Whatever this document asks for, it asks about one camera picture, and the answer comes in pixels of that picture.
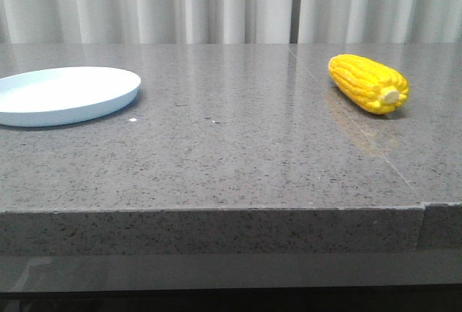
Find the yellow toy corn cob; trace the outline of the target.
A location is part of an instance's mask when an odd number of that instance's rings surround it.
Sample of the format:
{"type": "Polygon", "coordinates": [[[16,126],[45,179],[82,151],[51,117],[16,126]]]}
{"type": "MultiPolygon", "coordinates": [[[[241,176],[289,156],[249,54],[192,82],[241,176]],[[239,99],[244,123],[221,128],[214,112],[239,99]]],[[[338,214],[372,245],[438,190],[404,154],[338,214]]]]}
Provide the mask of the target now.
{"type": "Polygon", "coordinates": [[[407,79],[372,59],[352,54],[334,56],[328,62],[328,73],[336,86],[368,113],[391,113],[408,100],[407,79]]]}

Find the white pleated curtain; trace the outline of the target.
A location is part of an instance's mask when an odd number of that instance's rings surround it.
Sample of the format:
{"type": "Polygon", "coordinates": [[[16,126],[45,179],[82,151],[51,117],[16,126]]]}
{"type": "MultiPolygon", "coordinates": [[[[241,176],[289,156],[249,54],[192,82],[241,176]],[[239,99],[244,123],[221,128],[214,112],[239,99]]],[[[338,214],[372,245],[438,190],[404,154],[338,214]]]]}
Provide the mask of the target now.
{"type": "Polygon", "coordinates": [[[1,0],[4,43],[458,43],[461,0],[1,0]]]}

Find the light blue round plate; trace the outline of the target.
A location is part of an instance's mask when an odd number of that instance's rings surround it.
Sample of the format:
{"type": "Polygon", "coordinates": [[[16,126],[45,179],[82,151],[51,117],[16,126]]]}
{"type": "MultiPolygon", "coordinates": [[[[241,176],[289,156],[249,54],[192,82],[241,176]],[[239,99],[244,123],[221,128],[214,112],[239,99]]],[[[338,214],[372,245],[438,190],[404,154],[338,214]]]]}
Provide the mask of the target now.
{"type": "Polygon", "coordinates": [[[74,124],[116,112],[131,103],[141,77],[125,69],[75,66],[1,79],[1,124],[42,127],[74,124]]]}

